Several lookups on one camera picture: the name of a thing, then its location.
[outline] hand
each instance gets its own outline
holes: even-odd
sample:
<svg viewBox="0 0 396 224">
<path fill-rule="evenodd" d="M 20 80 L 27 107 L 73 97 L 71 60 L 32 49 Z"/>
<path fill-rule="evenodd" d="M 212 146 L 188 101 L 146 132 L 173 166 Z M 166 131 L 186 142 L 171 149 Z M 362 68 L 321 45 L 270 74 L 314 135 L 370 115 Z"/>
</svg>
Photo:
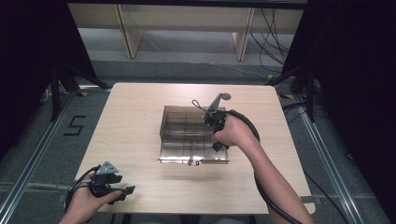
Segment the hand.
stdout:
<svg viewBox="0 0 396 224">
<path fill-rule="evenodd" d="M 258 142 L 246 123 L 233 115 L 227 115 L 223 130 L 214 133 L 212 141 L 230 147 L 238 146 L 242 150 L 244 146 Z"/>
<path fill-rule="evenodd" d="M 90 173 L 84 179 L 93 178 L 94 173 Z M 88 186 L 86 183 L 80 184 L 81 186 Z M 66 214 L 60 223 L 77 224 L 84 223 L 89 220 L 97 210 L 104 204 L 116 200 L 121 195 L 121 191 L 117 190 L 111 192 L 101 198 L 96 198 L 91 194 L 88 187 L 81 187 L 76 190 L 70 202 Z"/>
</svg>

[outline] wooden table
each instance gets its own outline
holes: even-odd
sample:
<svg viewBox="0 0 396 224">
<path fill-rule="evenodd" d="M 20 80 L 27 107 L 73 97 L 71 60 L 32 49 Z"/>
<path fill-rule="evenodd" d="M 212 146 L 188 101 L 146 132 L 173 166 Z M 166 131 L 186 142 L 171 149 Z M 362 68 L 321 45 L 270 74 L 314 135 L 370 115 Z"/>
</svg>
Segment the wooden table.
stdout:
<svg viewBox="0 0 396 224">
<path fill-rule="evenodd" d="M 102 164 L 113 163 L 125 188 L 135 185 L 124 202 L 100 211 L 155 214 L 267 214 L 256 189 L 253 169 L 238 147 L 231 147 L 229 164 L 158 163 L 160 129 L 165 105 L 210 105 L 219 92 L 232 99 L 221 101 L 256 126 L 262 146 L 300 196 L 310 190 L 291 139 L 276 91 L 269 86 L 118 83 L 114 85 L 92 136 L 77 176 Z M 315 205 L 306 204 L 313 213 Z"/>
</svg>

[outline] finger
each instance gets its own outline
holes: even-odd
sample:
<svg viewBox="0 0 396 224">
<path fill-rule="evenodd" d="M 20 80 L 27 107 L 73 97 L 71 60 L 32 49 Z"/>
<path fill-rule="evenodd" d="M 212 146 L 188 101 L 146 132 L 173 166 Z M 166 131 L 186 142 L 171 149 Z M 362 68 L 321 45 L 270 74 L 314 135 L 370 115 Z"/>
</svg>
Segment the finger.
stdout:
<svg viewBox="0 0 396 224">
<path fill-rule="evenodd" d="M 102 198 L 100 198 L 100 201 L 102 204 L 110 203 L 110 202 L 116 200 L 118 197 L 120 197 L 121 194 L 122 194 L 122 192 L 120 190 L 113 191 L 113 192 L 110 192 L 107 195 L 103 196 Z"/>
<path fill-rule="evenodd" d="M 84 176 L 84 179 L 92 179 L 95 176 L 95 172 L 91 171 L 89 174 L 87 174 L 86 176 Z"/>
</svg>

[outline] motion capture device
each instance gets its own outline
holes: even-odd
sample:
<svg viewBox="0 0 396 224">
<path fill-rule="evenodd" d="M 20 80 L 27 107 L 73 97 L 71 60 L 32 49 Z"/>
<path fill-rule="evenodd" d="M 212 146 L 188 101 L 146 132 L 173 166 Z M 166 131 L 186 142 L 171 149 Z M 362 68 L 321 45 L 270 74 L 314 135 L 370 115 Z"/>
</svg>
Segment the motion capture device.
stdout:
<svg viewBox="0 0 396 224">
<path fill-rule="evenodd" d="M 92 171 L 95 172 L 92 179 L 84 178 Z M 124 201 L 127 195 L 134 192 L 134 186 L 127 187 L 125 189 L 111 188 L 110 184 L 117 184 L 122 180 L 122 175 L 115 175 L 118 171 L 119 170 L 109 161 L 105 161 L 103 165 L 92 167 L 78 180 L 75 180 L 73 187 L 67 192 L 66 201 L 64 203 L 64 212 L 67 211 L 74 193 L 79 188 L 89 188 L 91 194 L 96 198 L 101 198 L 111 192 L 120 190 L 121 195 L 116 200 L 109 202 L 108 204 L 114 204 L 117 201 Z"/>
<path fill-rule="evenodd" d="M 207 109 L 203 109 L 196 100 L 192 100 L 192 104 L 205 111 L 205 115 L 203 116 L 204 123 L 214 127 L 213 133 L 223 130 L 227 115 L 232 115 L 232 116 L 235 116 L 235 117 L 241 119 L 242 121 L 244 121 L 246 123 L 246 125 L 250 128 L 250 130 L 253 132 L 253 134 L 257 138 L 257 140 L 260 142 L 259 133 L 257 132 L 256 128 L 254 127 L 253 123 L 247 117 L 245 117 L 243 114 L 240 114 L 234 110 L 229 110 L 229 111 L 218 110 L 219 103 L 220 103 L 221 99 L 226 100 L 226 101 L 230 100 L 231 95 L 229 93 L 219 93 L 219 95 L 215 98 L 215 100 L 212 102 L 212 104 L 210 104 L 210 106 Z M 221 142 L 214 143 L 212 147 L 216 151 L 219 151 L 223 147 L 226 147 L 227 149 L 229 148 L 229 146 L 225 146 Z M 256 182 L 257 190 L 259 191 L 260 195 L 262 196 L 262 198 L 264 199 L 264 201 L 267 203 L 267 205 L 269 207 L 271 207 L 280 216 L 285 218 L 288 222 L 290 222 L 292 224 L 301 224 L 300 221 L 298 221 L 294 217 L 290 216 L 289 214 L 285 213 L 276 204 L 274 204 L 274 202 L 265 193 L 256 174 L 254 174 L 254 180 Z"/>
</svg>

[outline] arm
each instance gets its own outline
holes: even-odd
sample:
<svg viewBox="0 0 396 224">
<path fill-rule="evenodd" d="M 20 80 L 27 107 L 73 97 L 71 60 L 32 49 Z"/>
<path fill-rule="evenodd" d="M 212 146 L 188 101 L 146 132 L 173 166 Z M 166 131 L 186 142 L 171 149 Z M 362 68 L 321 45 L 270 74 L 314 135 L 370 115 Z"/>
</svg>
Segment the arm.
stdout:
<svg viewBox="0 0 396 224">
<path fill-rule="evenodd" d="M 268 197 L 283 211 L 302 223 L 314 223 L 300 197 L 269 160 L 260 142 L 249 127 L 234 116 L 227 116 L 224 129 L 213 134 L 213 141 L 228 146 L 238 146 L 250 160 L 256 176 Z M 288 223 L 272 209 L 271 219 L 275 223 Z"/>
<path fill-rule="evenodd" d="M 93 173 L 88 174 L 85 178 L 92 178 Z M 72 201 L 64 214 L 60 224 L 78 224 L 89 220 L 96 211 L 105 203 L 116 200 L 121 195 L 121 191 L 111 192 L 102 198 L 96 198 L 90 192 L 86 183 L 81 184 L 73 195 Z"/>
</svg>

